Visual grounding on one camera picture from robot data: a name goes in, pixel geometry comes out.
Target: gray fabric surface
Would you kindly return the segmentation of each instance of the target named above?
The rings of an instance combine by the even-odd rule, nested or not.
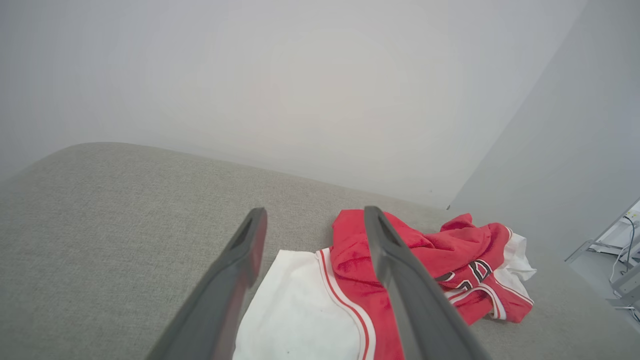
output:
[[[269,213],[264,276],[278,249],[331,245],[338,212],[365,205],[424,232],[457,215],[152,147],[59,151],[0,184],[0,358],[143,359],[251,208]],[[528,256],[532,313],[472,326],[494,359],[640,354],[583,279],[535,239]]]

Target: white floor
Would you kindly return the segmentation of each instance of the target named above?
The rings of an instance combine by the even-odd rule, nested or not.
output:
[[[580,274],[591,287],[603,298],[603,299],[615,299],[613,290],[609,284],[609,277],[611,276],[611,269],[613,263],[616,260],[616,256],[597,253],[597,252],[585,252],[573,263],[571,267]],[[616,264],[615,274],[613,275],[613,281],[619,278],[620,271],[625,269],[625,265],[618,262]],[[633,328],[640,334],[640,323],[638,323],[628,310],[617,310],[622,318],[624,318]]]

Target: wall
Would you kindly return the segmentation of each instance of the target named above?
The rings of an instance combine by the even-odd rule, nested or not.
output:
[[[585,0],[9,0],[0,179],[131,142],[447,206]]]
[[[590,1],[453,201],[566,257],[640,197],[640,1]]]

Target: white backdrop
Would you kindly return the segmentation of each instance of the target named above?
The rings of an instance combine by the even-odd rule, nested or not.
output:
[[[0,179],[118,141],[446,207],[586,0],[0,5]]]

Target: red and white jersey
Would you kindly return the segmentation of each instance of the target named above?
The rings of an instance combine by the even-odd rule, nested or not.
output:
[[[467,323],[487,314],[520,322],[531,310],[521,283],[535,273],[525,238],[500,224],[475,227],[470,215],[437,234],[386,216]],[[362,210],[340,213],[330,248],[281,250],[242,319],[235,360],[288,357],[403,358],[387,292],[373,272]]]

